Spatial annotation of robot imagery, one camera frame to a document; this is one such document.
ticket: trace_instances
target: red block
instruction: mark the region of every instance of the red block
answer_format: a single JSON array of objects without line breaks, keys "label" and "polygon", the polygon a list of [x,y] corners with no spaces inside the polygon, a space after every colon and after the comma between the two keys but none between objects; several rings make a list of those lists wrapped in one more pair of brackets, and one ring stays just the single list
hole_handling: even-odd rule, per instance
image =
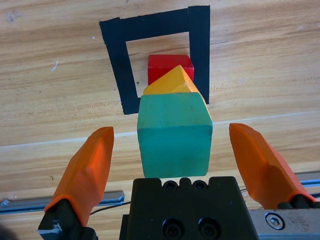
[{"label": "red block", "polygon": [[191,80],[194,81],[195,69],[188,55],[150,55],[148,61],[148,86],[178,65],[181,65]]}]

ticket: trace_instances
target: green block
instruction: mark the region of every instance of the green block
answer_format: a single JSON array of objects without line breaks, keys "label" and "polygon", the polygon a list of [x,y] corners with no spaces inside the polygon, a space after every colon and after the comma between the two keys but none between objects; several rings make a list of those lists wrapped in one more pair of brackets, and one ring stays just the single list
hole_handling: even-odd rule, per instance
[{"label": "green block", "polygon": [[146,178],[204,176],[213,123],[198,92],[143,95],[137,134]]}]

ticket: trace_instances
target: black tape square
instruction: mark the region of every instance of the black tape square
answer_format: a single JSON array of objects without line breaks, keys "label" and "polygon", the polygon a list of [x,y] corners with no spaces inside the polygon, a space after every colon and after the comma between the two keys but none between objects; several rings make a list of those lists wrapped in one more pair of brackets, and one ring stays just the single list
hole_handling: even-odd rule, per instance
[{"label": "black tape square", "polygon": [[99,24],[125,115],[138,113],[140,104],[126,41],[170,34],[189,32],[193,82],[209,103],[210,6],[191,6],[125,19],[117,17]]}]

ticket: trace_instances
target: yellow triangular block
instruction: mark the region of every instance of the yellow triangular block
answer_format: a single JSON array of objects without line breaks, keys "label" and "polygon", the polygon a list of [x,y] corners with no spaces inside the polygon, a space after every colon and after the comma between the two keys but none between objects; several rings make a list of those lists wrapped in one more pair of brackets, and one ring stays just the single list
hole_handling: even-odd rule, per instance
[{"label": "yellow triangular block", "polygon": [[150,84],[143,95],[173,94],[173,93],[199,93],[184,68],[179,65]]}]

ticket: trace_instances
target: wood grain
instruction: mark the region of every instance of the wood grain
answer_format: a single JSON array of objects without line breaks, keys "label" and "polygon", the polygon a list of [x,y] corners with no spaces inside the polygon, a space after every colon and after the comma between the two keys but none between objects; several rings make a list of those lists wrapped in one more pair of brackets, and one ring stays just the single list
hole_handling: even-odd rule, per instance
[{"label": "wood grain", "polygon": [[[124,115],[99,21],[208,5],[209,173],[235,176],[230,122],[250,125],[295,172],[320,171],[320,2],[318,0],[0,1],[0,199],[52,196],[85,138],[114,126],[108,191],[131,197],[142,178],[137,115]],[[189,54],[188,33],[127,42],[138,95],[150,54]],[[244,196],[247,206],[259,204]],[[100,239],[118,239],[129,206],[93,215]],[[42,212],[1,215],[19,239],[37,234]]]}]

